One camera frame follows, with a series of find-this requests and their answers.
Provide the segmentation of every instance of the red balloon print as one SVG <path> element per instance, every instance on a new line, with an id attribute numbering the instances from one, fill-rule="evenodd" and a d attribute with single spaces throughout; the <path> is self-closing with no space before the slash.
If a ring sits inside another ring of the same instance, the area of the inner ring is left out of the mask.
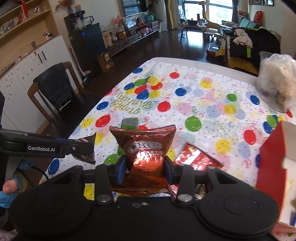
<path id="1" fill-rule="evenodd" d="M 146 126 L 144 126 L 144 125 L 142 125 L 142 126 L 139 126 L 139 128 L 138 128 L 139 130 L 148 130 L 148 128 L 146 127 Z"/>
<path id="2" fill-rule="evenodd" d="M 157 85 L 155 86 L 151 86 L 152 90 L 159 90 L 163 87 L 163 84 L 161 82 L 159 82 Z"/>
<path id="3" fill-rule="evenodd" d="M 157 108 L 160 112 L 166 112 L 170 109 L 170 103 L 167 101 L 161 102 L 161 103 L 159 103 Z"/>
<path id="4" fill-rule="evenodd" d="M 245 139 L 246 143 L 248 143 L 249 145 L 254 145 L 256 143 L 256 135 L 255 135 L 254 131 L 246 130 L 244 132 L 244 139 Z"/>
<path id="5" fill-rule="evenodd" d="M 111 94 L 112 93 L 112 90 L 110 90 L 105 96 L 108 96 L 109 94 Z"/>
<path id="6" fill-rule="evenodd" d="M 286 112 L 286 114 L 287 114 L 290 118 L 293 118 L 293 114 L 291 113 L 290 110 L 288 110 L 288 111 Z"/>
<path id="7" fill-rule="evenodd" d="M 147 89 L 147 85 L 141 85 L 140 87 L 138 87 L 137 89 L 135 89 L 135 94 L 140 94 L 142 93 L 144 90 Z"/>
<path id="8" fill-rule="evenodd" d="M 104 115 L 96 121 L 96 127 L 104 127 L 110 122 L 110 120 L 110 115 Z"/>
<path id="9" fill-rule="evenodd" d="M 177 72 L 173 72 L 173 73 L 170 73 L 170 77 L 172 79 L 178 79 L 180 77 L 180 74 Z"/>

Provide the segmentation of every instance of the cable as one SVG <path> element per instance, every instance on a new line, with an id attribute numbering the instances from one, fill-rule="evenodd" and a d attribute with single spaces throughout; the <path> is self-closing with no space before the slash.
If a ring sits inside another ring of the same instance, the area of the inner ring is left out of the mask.
<path id="1" fill-rule="evenodd" d="M 36 167 L 36 166 L 32 166 L 31 167 L 32 169 L 35 169 L 37 171 L 40 171 L 46 178 L 46 180 L 49 180 L 48 176 L 46 175 L 46 173 L 44 171 L 42 171 L 39 167 Z"/>
<path id="2" fill-rule="evenodd" d="M 34 188 L 35 186 L 34 186 L 34 184 L 32 183 L 32 181 L 30 180 L 30 178 L 27 176 L 27 174 L 25 174 L 22 170 L 20 170 L 20 169 L 18 169 L 17 168 L 17 171 L 20 173 L 20 174 L 22 174 L 24 177 L 25 177 L 25 179 L 27 179 L 27 181 L 30 183 L 30 185 Z"/>

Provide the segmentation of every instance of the stool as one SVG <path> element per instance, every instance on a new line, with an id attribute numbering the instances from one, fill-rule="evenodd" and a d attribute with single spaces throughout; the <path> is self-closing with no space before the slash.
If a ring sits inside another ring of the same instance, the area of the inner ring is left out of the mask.
<path id="1" fill-rule="evenodd" d="M 211 32 L 203 32 L 203 37 L 205 40 L 208 39 L 210 41 L 210 36 L 213 39 L 213 35 L 214 35 L 214 33 L 211 33 Z"/>
<path id="2" fill-rule="evenodd" d="M 221 37 L 221 34 L 220 33 L 215 33 L 214 34 L 214 38 L 217 38 L 217 40 L 216 40 L 216 43 L 218 44 L 219 43 L 219 40 L 220 40 L 220 37 Z"/>

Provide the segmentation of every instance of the human hand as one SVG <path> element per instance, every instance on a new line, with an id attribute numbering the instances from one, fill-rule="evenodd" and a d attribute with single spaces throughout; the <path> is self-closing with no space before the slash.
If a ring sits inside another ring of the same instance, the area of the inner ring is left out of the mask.
<path id="1" fill-rule="evenodd" d="M 18 191 L 17 178 L 8 180 L 3 185 L 3 191 L 0 191 L 0 206 L 3 208 L 10 208 L 10 205 L 15 200 Z"/>

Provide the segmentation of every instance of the tv stand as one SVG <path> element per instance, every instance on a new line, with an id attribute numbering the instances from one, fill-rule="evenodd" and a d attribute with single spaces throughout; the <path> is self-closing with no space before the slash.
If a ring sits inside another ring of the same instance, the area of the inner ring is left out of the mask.
<path id="1" fill-rule="evenodd" d="M 145 36 L 139 35 L 140 28 L 147 27 L 148 25 L 151 25 L 152 33 L 149 33 Z M 158 32 L 159 30 L 159 21 L 154 20 L 150 22 L 144 23 L 144 25 L 138 27 L 134 26 L 129 28 L 128 30 L 131 32 L 131 36 L 127 37 L 126 39 L 119 40 L 116 43 L 113 43 L 113 46 L 108 47 L 109 55 L 114 56 L 115 54 L 119 53 L 121 50 L 130 47 L 131 45 L 135 44 L 136 42 L 150 36 L 151 34 L 154 34 Z"/>

